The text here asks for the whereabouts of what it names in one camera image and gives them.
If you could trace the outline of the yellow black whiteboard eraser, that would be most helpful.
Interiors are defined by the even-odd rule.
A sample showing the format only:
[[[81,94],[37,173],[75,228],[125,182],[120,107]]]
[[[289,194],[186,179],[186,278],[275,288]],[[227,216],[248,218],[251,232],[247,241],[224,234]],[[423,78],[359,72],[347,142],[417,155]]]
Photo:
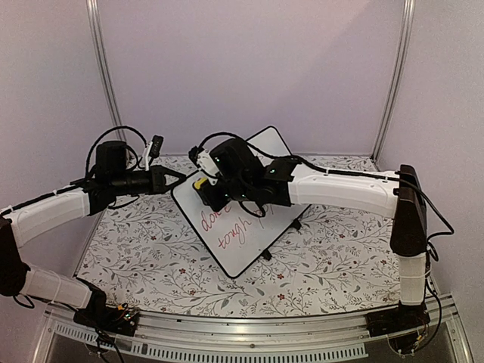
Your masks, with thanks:
[[[210,185],[209,179],[208,178],[199,178],[198,180],[196,180],[193,183],[193,188],[194,188],[194,190],[199,191],[202,188],[204,188],[206,185]]]

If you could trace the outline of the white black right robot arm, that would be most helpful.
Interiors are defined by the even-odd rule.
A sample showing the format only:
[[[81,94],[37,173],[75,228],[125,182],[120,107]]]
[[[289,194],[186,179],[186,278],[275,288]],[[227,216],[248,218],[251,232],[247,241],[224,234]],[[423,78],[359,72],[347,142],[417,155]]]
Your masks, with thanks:
[[[389,246],[399,261],[399,307],[391,323],[408,329],[424,307],[427,263],[427,203],[420,192],[413,167],[396,172],[360,172],[316,166],[301,156],[270,156],[248,141],[224,133],[226,138],[212,150],[195,146],[192,163],[204,174],[194,183],[203,204],[212,211],[231,201],[293,206],[320,204],[358,209],[392,219]]]

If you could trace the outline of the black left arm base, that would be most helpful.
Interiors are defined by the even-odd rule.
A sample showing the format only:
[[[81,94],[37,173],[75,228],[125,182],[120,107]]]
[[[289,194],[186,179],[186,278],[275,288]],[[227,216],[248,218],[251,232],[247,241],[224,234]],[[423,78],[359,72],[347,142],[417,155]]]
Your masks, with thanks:
[[[86,327],[133,337],[138,327],[140,309],[128,303],[117,307],[109,306],[105,292],[83,279],[79,281],[87,286],[92,294],[84,309],[76,308],[73,321]]]

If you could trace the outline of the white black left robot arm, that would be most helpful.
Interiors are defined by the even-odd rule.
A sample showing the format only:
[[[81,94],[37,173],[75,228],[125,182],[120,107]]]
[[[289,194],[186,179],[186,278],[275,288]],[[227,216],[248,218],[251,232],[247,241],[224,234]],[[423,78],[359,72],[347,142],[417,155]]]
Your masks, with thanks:
[[[115,208],[118,197],[166,194],[186,176],[155,165],[163,139],[153,137],[144,153],[128,163],[133,149],[124,141],[96,141],[88,152],[85,175],[68,186],[1,211],[1,295],[19,295],[83,309],[96,328],[113,320],[99,300],[105,294],[86,282],[25,263],[20,249],[31,240],[68,222]]]

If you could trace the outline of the white whiteboard black frame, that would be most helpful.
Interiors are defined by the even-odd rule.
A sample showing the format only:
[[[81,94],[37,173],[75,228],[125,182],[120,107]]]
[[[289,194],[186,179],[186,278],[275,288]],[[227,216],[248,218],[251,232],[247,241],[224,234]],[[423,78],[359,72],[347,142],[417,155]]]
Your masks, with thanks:
[[[271,174],[279,168],[271,168],[276,157],[290,154],[279,131],[268,126],[245,141],[250,150],[265,167],[265,180],[276,187]],[[202,172],[191,173],[187,180],[171,193],[175,204],[196,235],[203,242],[223,272],[237,278],[247,270],[268,248],[290,228],[308,209],[306,205],[280,205],[278,201],[257,206],[254,202],[231,201],[219,212],[203,204],[194,190],[193,183],[205,178]]]

